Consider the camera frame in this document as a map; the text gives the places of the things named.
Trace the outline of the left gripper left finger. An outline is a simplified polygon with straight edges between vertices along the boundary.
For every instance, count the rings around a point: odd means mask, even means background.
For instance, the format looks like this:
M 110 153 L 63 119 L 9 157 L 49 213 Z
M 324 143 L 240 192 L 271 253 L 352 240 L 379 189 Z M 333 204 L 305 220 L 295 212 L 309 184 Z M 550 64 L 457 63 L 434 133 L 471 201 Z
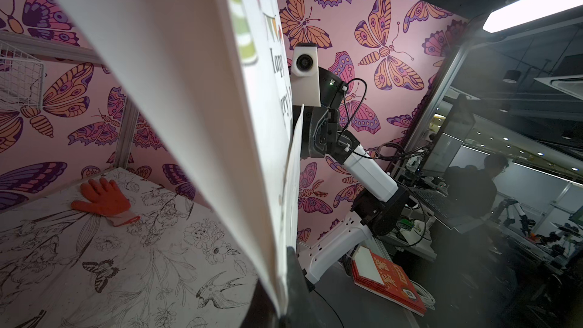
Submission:
M 261 282 L 258 282 L 240 328 L 275 328 L 278 317 L 270 297 Z

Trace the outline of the white paper bag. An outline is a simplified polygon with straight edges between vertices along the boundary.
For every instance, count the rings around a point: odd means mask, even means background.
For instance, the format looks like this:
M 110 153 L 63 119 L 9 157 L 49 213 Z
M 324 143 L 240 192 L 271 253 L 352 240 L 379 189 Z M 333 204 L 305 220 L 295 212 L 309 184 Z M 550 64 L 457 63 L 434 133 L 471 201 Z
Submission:
M 56 0 L 288 311 L 298 181 L 277 0 Z

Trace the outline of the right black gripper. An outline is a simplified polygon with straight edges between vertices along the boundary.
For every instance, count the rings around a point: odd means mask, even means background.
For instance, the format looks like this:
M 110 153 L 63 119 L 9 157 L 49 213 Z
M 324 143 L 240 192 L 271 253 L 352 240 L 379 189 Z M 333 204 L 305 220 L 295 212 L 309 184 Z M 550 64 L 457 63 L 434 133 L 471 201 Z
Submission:
M 300 158 L 346 158 L 345 147 L 339 143 L 338 108 L 293 106 L 293 121 L 302 131 Z

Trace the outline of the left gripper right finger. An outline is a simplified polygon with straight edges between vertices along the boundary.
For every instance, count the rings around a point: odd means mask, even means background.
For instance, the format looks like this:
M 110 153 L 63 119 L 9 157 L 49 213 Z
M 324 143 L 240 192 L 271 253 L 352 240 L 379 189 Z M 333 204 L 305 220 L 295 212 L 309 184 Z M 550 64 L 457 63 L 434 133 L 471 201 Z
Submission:
M 312 305 L 308 284 L 298 262 L 293 247 L 286 249 L 288 308 L 284 315 L 284 327 L 317 328 L 321 327 L 315 307 Z

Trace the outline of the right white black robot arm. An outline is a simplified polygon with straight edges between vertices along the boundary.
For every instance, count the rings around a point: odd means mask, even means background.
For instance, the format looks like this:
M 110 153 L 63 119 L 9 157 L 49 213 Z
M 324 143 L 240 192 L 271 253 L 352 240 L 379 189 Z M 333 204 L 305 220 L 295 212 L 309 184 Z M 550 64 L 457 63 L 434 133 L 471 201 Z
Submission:
M 348 197 L 352 206 L 347 215 L 298 255 L 308 285 L 315 286 L 335 262 L 358 244 L 389 233 L 411 194 L 383 171 L 351 132 L 341 128 L 339 108 L 348 82 L 318 68 L 308 85 L 319 98 L 303 111 L 294 110 L 303 132 L 301 158 L 330 158 L 357 186 Z

